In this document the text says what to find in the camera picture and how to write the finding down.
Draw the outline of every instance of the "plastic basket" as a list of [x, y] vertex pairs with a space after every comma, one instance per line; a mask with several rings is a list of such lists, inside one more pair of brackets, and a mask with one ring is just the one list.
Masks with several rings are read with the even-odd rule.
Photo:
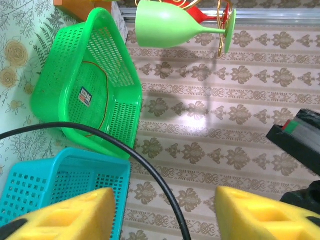
[[[103, 8], [95, 8], [86, 22], [57, 33], [31, 97], [32, 111], [41, 121], [91, 126], [130, 147], [134, 146], [141, 104], [136, 68], [115, 21]], [[129, 158], [99, 137], [62, 130], [86, 148]]]
[[14, 165], [0, 200], [0, 227], [40, 208], [100, 188], [113, 188], [116, 210], [110, 239], [120, 239], [131, 165], [128, 160], [66, 148], [55, 158]]

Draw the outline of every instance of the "patterned tile floor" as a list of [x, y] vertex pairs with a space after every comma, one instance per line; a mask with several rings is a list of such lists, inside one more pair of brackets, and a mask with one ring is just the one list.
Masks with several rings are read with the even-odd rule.
[[[127, 47], [143, 86], [135, 148], [170, 184], [194, 239], [220, 239], [216, 186], [272, 199], [318, 180], [266, 139], [301, 108], [320, 111], [320, 28], [237, 26], [230, 52], [200, 34], [172, 49]], [[181, 239], [168, 200], [132, 161], [124, 240]]]

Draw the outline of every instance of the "label sticker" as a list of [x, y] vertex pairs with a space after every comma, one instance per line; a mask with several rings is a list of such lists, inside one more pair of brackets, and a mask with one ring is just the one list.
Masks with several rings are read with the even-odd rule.
[[79, 94], [79, 100], [87, 107], [90, 107], [91, 99], [92, 95], [84, 87], [82, 87]]

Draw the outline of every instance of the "green fern pattern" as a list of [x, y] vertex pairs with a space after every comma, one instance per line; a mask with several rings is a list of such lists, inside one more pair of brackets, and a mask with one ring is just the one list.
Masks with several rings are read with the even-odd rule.
[[50, 49], [59, 29], [64, 25], [63, 17], [58, 9], [55, 9], [54, 12], [50, 14], [50, 17], [46, 18], [46, 20], [47, 21], [40, 27], [41, 33], [35, 34], [39, 43], [33, 45], [33, 49], [39, 57], [41, 68], [43, 68], [46, 63]]
[[43, 17], [51, 7], [51, 0], [0, 0], [0, 31], [16, 26], [20, 35], [30, 39], [35, 33], [35, 18]]

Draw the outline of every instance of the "black object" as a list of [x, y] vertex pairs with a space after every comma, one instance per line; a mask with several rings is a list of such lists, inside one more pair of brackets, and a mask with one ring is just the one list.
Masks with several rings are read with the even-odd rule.
[[7, 225], [0, 227], [0, 240], [7, 239], [8, 237], [10, 237], [10, 235], [14, 234], [15, 231], [17, 231], [19, 228], [21, 228], [27, 222], [28, 222], [27, 219], [22, 218], [22, 219], [10, 222]]
[[273, 125], [266, 138], [320, 176], [320, 154], [283, 131], [282, 126]]
[[280, 202], [320, 214], [320, 181], [314, 181], [307, 189], [285, 193]]
[[[301, 109], [296, 117], [320, 130], [319, 113]], [[282, 126], [274, 125], [266, 138], [320, 176], [320, 154], [283, 131]], [[280, 201], [320, 214], [320, 181], [314, 181], [307, 189], [287, 192]]]
[[314, 216], [308, 216], [307, 219], [309, 219], [311, 222], [313, 222], [315, 225], [320, 227], [320, 218], [314, 217]]
[[87, 133], [90, 133], [92, 135], [96, 135], [103, 140], [106, 140], [113, 145], [117, 146], [121, 150], [125, 151], [127, 154], [129, 154], [131, 157], [133, 157], [135, 160], [137, 160], [150, 174], [151, 176], [156, 180], [156, 182], [159, 184], [159, 186], [162, 188], [164, 194], [168, 198], [170, 205], [172, 206], [172, 209], [174, 211], [174, 214], [177, 218], [177, 221], [179, 223], [181, 233], [184, 240], [191, 240], [190, 232], [188, 229], [188, 225], [186, 223], [184, 214], [181, 211], [181, 208], [178, 204], [177, 199], [175, 198], [174, 194], [170, 190], [168, 184], [163, 179], [163, 177], [159, 174], [159, 172], [139, 153], [137, 153], [132, 148], [128, 147], [124, 143], [120, 142], [119, 140], [115, 139], [114, 137], [110, 136], [109, 134], [106, 134], [103, 131], [100, 131], [98, 129], [95, 129], [93, 127], [89, 127], [83, 124], [79, 123], [73, 123], [73, 122], [50, 122], [50, 123], [42, 123], [27, 127], [18, 128], [12, 131], [8, 131], [5, 133], [0, 134], [0, 140], [18, 135], [23, 134], [35, 130], [41, 130], [41, 129], [52, 129], [52, 128], [69, 128], [69, 129], [77, 129], [81, 130]]

